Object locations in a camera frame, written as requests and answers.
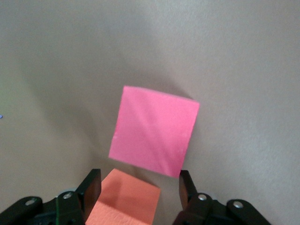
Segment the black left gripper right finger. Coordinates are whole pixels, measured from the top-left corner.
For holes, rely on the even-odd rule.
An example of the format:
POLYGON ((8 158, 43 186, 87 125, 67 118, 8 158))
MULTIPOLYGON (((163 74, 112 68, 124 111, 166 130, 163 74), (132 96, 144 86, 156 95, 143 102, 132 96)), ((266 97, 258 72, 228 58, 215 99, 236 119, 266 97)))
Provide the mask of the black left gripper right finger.
POLYGON ((206 193, 196 190, 189 171, 179 176, 182 211, 172 225, 270 225, 270 222, 249 202, 231 199, 225 205, 206 193))

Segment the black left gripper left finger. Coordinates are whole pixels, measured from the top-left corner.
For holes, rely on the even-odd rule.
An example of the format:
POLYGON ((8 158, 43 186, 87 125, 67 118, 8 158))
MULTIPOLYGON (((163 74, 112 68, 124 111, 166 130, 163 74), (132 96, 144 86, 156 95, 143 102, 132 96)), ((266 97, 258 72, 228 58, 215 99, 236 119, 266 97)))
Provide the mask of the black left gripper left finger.
POLYGON ((0 225, 85 225, 101 193, 101 170, 92 169, 74 191, 48 202, 24 197, 0 213, 0 225))

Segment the orange foam cube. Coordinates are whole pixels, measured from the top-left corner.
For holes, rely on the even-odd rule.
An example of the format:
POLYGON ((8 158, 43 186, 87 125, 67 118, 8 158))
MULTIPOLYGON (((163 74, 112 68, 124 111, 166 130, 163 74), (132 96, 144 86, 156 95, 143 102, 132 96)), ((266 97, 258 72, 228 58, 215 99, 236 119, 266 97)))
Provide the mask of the orange foam cube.
POLYGON ((86 225, 152 225, 160 193, 160 188, 113 169, 102 180, 86 225))

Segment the red foam cube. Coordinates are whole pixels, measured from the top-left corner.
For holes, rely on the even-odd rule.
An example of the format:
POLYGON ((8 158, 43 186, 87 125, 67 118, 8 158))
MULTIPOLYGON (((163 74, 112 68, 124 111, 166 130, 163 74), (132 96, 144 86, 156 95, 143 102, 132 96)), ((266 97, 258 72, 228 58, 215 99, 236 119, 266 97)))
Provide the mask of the red foam cube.
POLYGON ((200 104, 124 86, 109 158, 178 178, 200 104))

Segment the brown table cover sheet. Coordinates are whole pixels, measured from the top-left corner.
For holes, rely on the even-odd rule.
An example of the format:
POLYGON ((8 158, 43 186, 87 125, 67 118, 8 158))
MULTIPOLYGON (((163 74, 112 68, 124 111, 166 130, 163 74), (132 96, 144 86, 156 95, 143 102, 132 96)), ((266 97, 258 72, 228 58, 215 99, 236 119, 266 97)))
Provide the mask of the brown table cover sheet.
POLYGON ((200 103, 198 191, 300 225, 300 0, 0 0, 0 212, 117 168, 174 221, 177 179, 108 157, 126 85, 200 103))

